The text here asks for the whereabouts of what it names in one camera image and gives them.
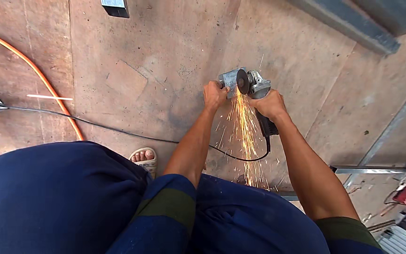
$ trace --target green patch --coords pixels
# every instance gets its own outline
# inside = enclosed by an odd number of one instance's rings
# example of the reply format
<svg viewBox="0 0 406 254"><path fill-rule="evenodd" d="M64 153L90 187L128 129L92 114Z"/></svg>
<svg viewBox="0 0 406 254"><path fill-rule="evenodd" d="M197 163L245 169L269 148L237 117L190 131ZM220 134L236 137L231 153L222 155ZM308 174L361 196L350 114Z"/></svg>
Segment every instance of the green patch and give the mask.
<svg viewBox="0 0 406 254"><path fill-rule="evenodd" d="M381 249L369 230L358 220L332 217L315 221L325 239L348 239Z"/></svg>
<svg viewBox="0 0 406 254"><path fill-rule="evenodd" d="M167 216L183 224L192 233L195 219L195 201L186 193L165 188L154 198L142 200L132 218L137 216Z"/></svg>

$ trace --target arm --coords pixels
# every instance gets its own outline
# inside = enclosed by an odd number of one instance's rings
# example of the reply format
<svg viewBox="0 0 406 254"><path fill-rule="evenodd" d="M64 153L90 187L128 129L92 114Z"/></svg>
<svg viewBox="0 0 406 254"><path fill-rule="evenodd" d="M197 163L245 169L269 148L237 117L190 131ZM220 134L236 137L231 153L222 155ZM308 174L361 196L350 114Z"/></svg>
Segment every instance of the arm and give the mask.
<svg viewBox="0 0 406 254"><path fill-rule="evenodd" d="M312 220L344 216L359 220L338 177L311 149L286 111L283 96L271 89L250 104L277 126L289 177L305 213Z"/></svg>
<svg viewBox="0 0 406 254"><path fill-rule="evenodd" d="M205 107L176 147L164 175L183 175L197 187L207 156L212 121L217 109L226 100L228 90L228 87L220 89L216 81L211 81L204 87Z"/></svg>

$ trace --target grinding disc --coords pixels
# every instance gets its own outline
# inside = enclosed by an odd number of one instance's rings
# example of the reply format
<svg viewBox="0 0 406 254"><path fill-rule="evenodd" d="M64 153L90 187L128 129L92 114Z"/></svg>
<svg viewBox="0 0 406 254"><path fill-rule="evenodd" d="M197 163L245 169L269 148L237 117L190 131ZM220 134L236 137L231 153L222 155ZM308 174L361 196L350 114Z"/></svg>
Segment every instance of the grinding disc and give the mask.
<svg viewBox="0 0 406 254"><path fill-rule="evenodd" d="M250 89L249 78L247 77L247 73L244 70L240 69L237 72L236 77L237 88L239 89L240 93L246 95Z"/></svg>

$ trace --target grinder handle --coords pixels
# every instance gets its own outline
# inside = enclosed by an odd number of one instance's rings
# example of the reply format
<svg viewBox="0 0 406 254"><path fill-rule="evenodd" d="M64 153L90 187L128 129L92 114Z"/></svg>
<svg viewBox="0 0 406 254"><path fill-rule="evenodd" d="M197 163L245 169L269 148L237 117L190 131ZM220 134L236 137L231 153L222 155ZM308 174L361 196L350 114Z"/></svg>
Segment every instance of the grinder handle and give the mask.
<svg viewBox="0 0 406 254"><path fill-rule="evenodd" d="M277 126L270 121L269 118L263 116L256 108L255 108L256 118L258 119L259 127L261 128L262 136L268 137L272 135L279 135Z"/></svg>

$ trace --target black cable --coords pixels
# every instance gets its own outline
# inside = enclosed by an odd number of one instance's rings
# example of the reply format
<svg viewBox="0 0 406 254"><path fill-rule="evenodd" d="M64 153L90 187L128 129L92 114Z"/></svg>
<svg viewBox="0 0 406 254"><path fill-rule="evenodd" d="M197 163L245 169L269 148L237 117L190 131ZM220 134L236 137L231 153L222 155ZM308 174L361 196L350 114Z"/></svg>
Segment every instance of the black cable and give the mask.
<svg viewBox="0 0 406 254"><path fill-rule="evenodd" d="M104 129L108 129L108 130L111 130L111 131L117 131L117 132L120 132L120 133L123 133L123 134L127 134L127 135L131 135L131 136L146 138L146 139L155 140L155 141L162 141L162 142L174 143L174 144L178 144L178 143L179 143L178 141L172 141L172 140L166 140L166 139L160 139L160 138L154 138L154 137L148 137L148 136L142 136L142 135L134 134L134 133L131 133L131 132L127 132L127 131L124 131L124 130L119 130L119 129L112 128L112 127L105 126L105 125L98 124L98 123L89 122L89 121L84 120L84 119L81 119L81 118L77 118L77 117L74 117L74 116L69 116L69 115L67 115L67 114L63 114L63 113L59 113L59 112L55 112L55 111L51 111L51 110L38 109L38 108L29 108L29 107L5 106L4 104L1 104L1 103L0 103L0 107L6 107L6 108L18 109L18 110L25 110L25 111L32 111L32 112L50 113L50 114L54 114L54 115L59 115L59 116L63 116L63 117L75 119L75 120L77 120L77 121L81 121L81 122L84 122L84 123L92 124L92 125L95 125L95 126L104 128ZM209 147L211 147L211 148L213 148L213 149L216 149L217 151L219 151L219 152L223 153L224 155L227 155L228 157L231 157L231 158L233 158L233 159L237 159L237 160L241 160L241 161L258 161L258 160L260 160L260 159L264 159L264 158L270 153L270 138L269 138L269 137L265 137L265 140L266 140L267 152L266 152L266 154L264 154L262 157L257 158L257 159L241 159L241 158L238 158L238 157L235 157L235 156L231 156L231 155L227 154L226 151L222 151L222 150L220 150L220 149L218 149L217 147L214 147L214 146L212 146L212 145L209 145Z"/></svg>
<svg viewBox="0 0 406 254"><path fill-rule="evenodd" d="M385 204L385 205L394 204L394 203L400 204L399 202L393 202L393 201L386 202L386 200L388 200L388 199L392 196L392 194L394 194L395 192L397 192L397 190L393 190L391 193L389 193L389 194L386 196L385 200L383 200L383 204Z"/></svg>

